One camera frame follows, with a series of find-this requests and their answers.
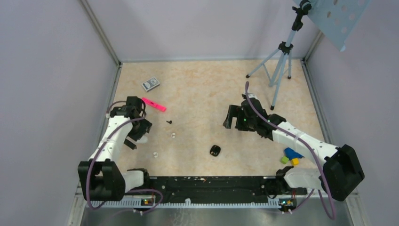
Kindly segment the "white earbud charging case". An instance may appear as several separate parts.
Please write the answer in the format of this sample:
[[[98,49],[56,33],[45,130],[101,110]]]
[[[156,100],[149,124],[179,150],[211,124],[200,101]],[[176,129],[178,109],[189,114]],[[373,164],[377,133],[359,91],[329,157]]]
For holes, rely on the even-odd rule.
[[[142,136],[140,139],[136,140],[137,144],[146,144],[148,142],[147,136]]]

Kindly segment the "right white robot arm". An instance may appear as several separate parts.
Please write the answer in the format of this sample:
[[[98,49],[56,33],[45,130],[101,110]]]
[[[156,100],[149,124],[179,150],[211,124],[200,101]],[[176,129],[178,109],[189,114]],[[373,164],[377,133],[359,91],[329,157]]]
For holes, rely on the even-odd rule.
[[[229,105],[223,122],[225,128],[231,129],[235,118],[235,129],[256,132],[262,138],[286,145],[316,165],[314,169],[287,166],[278,170],[276,188],[280,193],[310,188],[323,190],[336,201],[344,201],[364,180],[365,174],[354,148],[325,143],[297,129],[282,116],[267,114],[252,93],[243,98],[240,105]]]

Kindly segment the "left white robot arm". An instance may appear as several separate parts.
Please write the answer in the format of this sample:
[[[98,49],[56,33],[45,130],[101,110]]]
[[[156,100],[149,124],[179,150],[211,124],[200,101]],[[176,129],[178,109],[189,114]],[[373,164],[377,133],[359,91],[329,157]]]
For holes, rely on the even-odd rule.
[[[150,191],[151,182],[145,169],[122,173],[117,165],[123,146],[135,150],[148,141],[152,123],[146,120],[146,104],[139,97],[127,97],[123,106],[107,112],[106,131],[97,149],[87,161],[78,165],[78,175],[86,201],[120,201],[134,189],[139,194]]]

